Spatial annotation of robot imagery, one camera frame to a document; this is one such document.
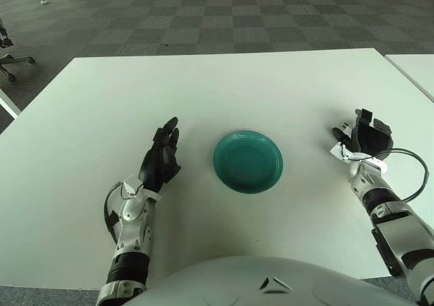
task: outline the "chair leg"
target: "chair leg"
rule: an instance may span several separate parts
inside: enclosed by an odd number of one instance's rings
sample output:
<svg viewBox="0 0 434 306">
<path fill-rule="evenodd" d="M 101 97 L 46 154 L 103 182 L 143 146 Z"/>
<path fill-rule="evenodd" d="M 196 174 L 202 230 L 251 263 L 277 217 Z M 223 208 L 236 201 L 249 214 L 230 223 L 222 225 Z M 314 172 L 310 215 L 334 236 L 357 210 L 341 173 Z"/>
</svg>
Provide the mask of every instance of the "chair leg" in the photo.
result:
<svg viewBox="0 0 434 306">
<path fill-rule="evenodd" d="M 33 59 L 33 57 L 30 56 L 21 57 L 21 58 L 12 58 L 11 56 L 6 55 L 5 57 L 0 58 L 0 65 L 17 64 L 21 62 L 29 62 L 30 64 L 33 64 L 35 60 Z"/>
<path fill-rule="evenodd" d="M 5 73 L 5 75 L 7 75 L 7 79 L 9 81 L 14 82 L 16 80 L 15 75 L 13 75 L 12 73 L 9 73 L 7 71 L 7 69 L 5 69 L 4 67 L 2 67 L 1 65 L 0 65 L 0 71 L 3 72 L 3 73 Z"/>
</svg>

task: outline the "robotic arm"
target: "robotic arm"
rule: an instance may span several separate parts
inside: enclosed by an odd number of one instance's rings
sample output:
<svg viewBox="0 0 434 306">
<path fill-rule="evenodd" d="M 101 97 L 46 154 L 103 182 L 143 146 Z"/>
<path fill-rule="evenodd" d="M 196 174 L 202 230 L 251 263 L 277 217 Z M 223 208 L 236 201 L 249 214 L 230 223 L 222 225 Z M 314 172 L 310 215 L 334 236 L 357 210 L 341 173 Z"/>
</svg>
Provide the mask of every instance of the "robotic arm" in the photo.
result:
<svg viewBox="0 0 434 306">
<path fill-rule="evenodd" d="M 404 276 L 422 306 L 434 306 L 434 232 L 407 205 L 424 188 L 428 171 L 411 151 L 392 149 L 391 129 L 366 110 L 356 111 L 354 126 L 333 129 L 338 143 L 330 151 L 349 164 L 349 182 L 368 213 L 377 249 L 391 275 Z M 127 194 L 119 215 L 104 218 L 117 243 L 106 284 L 97 306 L 128 305 L 408 305 L 393 295 L 330 270 L 283 259 L 234 258 L 196 265 L 165 280 L 147 293 L 149 254 L 155 204 L 163 183 L 180 170 L 175 152 L 178 120 L 157 130 L 138 178 L 117 183 Z M 415 157 L 425 168 L 424 184 L 407 199 L 399 199 L 382 178 L 390 153 Z M 116 238 L 113 226 L 120 222 Z"/>
<path fill-rule="evenodd" d="M 105 286 L 100 290 L 97 306 L 122 305 L 146 290 L 149 254 L 152 247 L 152 224 L 155 204 L 161 201 L 158 194 L 163 183 L 168 183 L 181 169 L 176 163 L 175 152 L 179 131 L 178 119 L 169 120 L 159 128 L 153 146 L 146 154 L 138 178 L 130 176 L 117 183 L 104 204 L 104 218 L 108 230 L 116 241 L 115 255 Z M 112 191 L 121 187 L 127 197 L 119 215 L 107 212 L 107 199 Z M 119 239 L 113 226 L 120 222 Z"/>
<path fill-rule="evenodd" d="M 377 119 L 371 127 L 371 112 L 361 110 L 356 114 L 354 128 L 344 124 L 344 131 L 333 129 L 339 143 L 331 153 L 350 165 L 351 189 L 371 219 L 372 235 L 390 274 L 406 278 L 420 305 L 433 305 L 434 231 L 406 203 L 423 190 L 428 179 L 427 167 L 413 154 L 425 167 L 424 184 L 411 197 L 399 199 L 382 178 L 387 165 L 381 159 L 389 153 L 411 154 L 411 151 L 391 149 L 390 127 Z"/>
</svg>

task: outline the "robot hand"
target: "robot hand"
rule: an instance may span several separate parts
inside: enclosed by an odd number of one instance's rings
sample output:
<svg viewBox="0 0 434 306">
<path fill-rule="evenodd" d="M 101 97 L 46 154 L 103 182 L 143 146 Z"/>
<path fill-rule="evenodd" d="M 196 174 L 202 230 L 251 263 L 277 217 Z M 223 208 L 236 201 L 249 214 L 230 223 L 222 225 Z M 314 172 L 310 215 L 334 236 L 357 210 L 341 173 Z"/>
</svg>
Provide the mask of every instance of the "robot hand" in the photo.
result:
<svg viewBox="0 0 434 306">
<path fill-rule="evenodd" d="M 174 117 L 155 132 L 154 144 L 144 157 L 138 175 L 145 189 L 158 193 L 163 183 L 168 183 L 181 169 L 175 157 L 179 137 L 176 124 L 178 118 Z"/>
</svg>

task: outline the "black cable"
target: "black cable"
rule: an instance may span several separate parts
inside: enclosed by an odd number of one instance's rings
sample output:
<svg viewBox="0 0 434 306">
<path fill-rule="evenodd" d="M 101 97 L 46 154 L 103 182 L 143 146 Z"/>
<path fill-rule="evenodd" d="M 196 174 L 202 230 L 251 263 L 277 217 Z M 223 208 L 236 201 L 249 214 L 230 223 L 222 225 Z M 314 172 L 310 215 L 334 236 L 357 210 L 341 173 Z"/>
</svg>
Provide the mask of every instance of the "black cable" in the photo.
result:
<svg viewBox="0 0 434 306">
<path fill-rule="evenodd" d="M 114 184 L 110 191 L 108 191 L 108 194 L 106 196 L 106 200 L 104 202 L 104 221 L 106 223 L 106 227 L 108 232 L 111 234 L 111 237 L 113 238 L 113 240 L 115 241 L 115 243 L 117 244 L 117 239 L 116 239 L 116 235 L 115 235 L 115 230 L 113 229 L 113 226 L 115 225 L 115 223 L 118 221 L 117 218 L 117 214 L 115 211 L 112 211 L 111 214 L 109 215 L 109 209 L 108 209 L 108 202 L 109 202 L 109 197 L 111 195 L 111 193 L 117 189 L 119 186 L 121 186 L 122 182 L 117 182 L 116 184 Z"/>
<path fill-rule="evenodd" d="M 343 151 L 344 151 L 344 147 L 342 146 L 341 154 L 344 157 Z M 424 171 L 425 171 L 425 174 L 423 176 L 423 181 L 422 181 L 422 184 L 419 187 L 419 189 L 416 192 L 414 192 L 413 194 L 411 194 L 409 197 L 407 197 L 406 199 L 402 200 L 402 202 L 408 203 L 408 202 L 412 201 L 413 199 L 415 199 L 416 197 L 418 197 L 423 192 L 423 190 L 425 189 L 425 186 L 427 185 L 428 177 L 429 177 L 429 171 L 428 171 L 427 164 L 425 163 L 425 161 L 423 161 L 423 159 L 421 157 L 419 157 L 413 151 L 410 151 L 410 150 L 407 150 L 407 149 L 401 149 L 401 148 L 392 148 L 392 149 L 382 150 L 382 151 L 380 151 L 378 153 L 373 154 L 370 157 L 360 158 L 360 159 L 348 159 L 348 160 L 350 160 L 350 161 L 367 160 L 367 159 L 371 159 L 373 157 L 378 157 L 380 155 L 386 155 L 388 153 L 401 153 L 403 155 L 409 155 L 409 156 L 413 157 L 414 159 L 416 159 L 417 161 L 419 161 L 420 164 L 422 165 Z"/>
</svg>

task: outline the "white tabletop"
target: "white tabletop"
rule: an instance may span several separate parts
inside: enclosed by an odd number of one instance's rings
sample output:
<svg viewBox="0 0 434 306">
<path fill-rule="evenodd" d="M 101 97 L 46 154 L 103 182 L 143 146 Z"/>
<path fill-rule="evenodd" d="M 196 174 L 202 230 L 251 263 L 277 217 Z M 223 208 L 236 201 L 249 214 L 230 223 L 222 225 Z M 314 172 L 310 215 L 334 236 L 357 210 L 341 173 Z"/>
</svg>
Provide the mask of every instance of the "white tabletop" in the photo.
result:
<svg viewBox="0 0 434 306">
<path fill-rule="evenodd" d="M 434 55 L 386 55 L 386 58 L 434 102 Z"/>
<path fill-rule="evenodd" d="M 388 275 L 348 167 L 328 152 L 330 129 L 361 107 L 433 169 L 432 103 L 372 49 L 76 58 L 0 136 L 0 284 L 101 287 L 115 247 L 102 216 L 106 192 L 137 174 L 172 116 L 182 170 L 157 205 L 150 286 L 228 255 Z M 240 129 L 281 150 L 282 177 L 266 192 L 234 192 L 214 174 L 216 143 Z M 411 194 L 422 179 L 417 162 L 392 155 L 388 164 L 390 185 Z M 433 193 L 431 180 L 411 203 L 430 225 Z"/>
</svg>

